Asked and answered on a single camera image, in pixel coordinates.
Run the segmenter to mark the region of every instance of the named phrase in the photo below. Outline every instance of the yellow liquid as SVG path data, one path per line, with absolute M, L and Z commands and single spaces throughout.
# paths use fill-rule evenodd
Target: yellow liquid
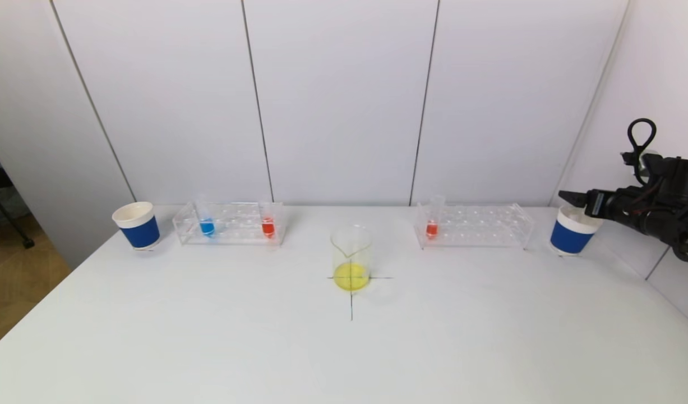
M 345 291 L 358 291 L 369 283 L 369 274 L 359 264 L 343 263 L 334 271 L 334 282 Z

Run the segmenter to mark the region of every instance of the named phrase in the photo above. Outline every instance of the black cable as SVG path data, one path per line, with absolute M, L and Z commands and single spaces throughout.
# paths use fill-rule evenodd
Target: black cable
M 638 143 L 636 143 L 635 138 L 633 137 L 633 126 L 641 122 L 645 122 L 647 123 L 647 125 L 650 125 L 650 136 L 648 136 L 648 140 L 646 140 L 645 143 L 639 146 Z M 643 181 L 643 177 L 640 175 L 640 157 L 645 151 L 645 148 L 647 148 L 647 146 L 650 145 L 653 139 L 655 139 L 656 133 L 657 126 L 655 125 L 655 122 L 652 122 L 648 118 L 638 118 L 638 120 L 634 120 L 630 123 L 630 126 L 628 126 L 628 140 L 630 141 L 630 144 L 633 146 L 633 156 L 635 158 L 633 172 L 635 173 L 635 179 L 638 180 L 638 182 L 640 182 L 643 186 L 646 185 L 647 182 Z

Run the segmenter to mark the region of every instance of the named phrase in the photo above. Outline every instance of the test tube with blue liquid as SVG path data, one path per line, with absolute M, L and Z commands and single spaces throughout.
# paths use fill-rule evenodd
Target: test tube with blue liquid
M 214 218 L 207 204 L 202 199 L 195 200 L 195 210 L 197 211 L 197 218 L 200 221 L 200 228 L 202 228 L 203 235 L 207 237 L 215 236 Z

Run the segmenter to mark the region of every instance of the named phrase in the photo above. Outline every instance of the glass beaker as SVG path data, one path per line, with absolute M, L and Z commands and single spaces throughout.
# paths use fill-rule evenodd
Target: glass beaker
M 358 224 L 331 233 L 334 248 L 334 282 L 345 291 L 358 291 L 369 284 L 371 233 Z

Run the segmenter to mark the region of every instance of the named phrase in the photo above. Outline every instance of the blue paper cup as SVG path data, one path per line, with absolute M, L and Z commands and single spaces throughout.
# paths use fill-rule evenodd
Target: blue paper cup
M 154 205 L 149 202 L 124 205 L 115 210 L 112 220 L 117 223 L 134 250 L 147 250 L 159 241 Z
M 551 246 L 559 255 L 577 255 L 602 224 L 602 219 L 588 217 L 581 208 L 564 206 L 558 210 Z

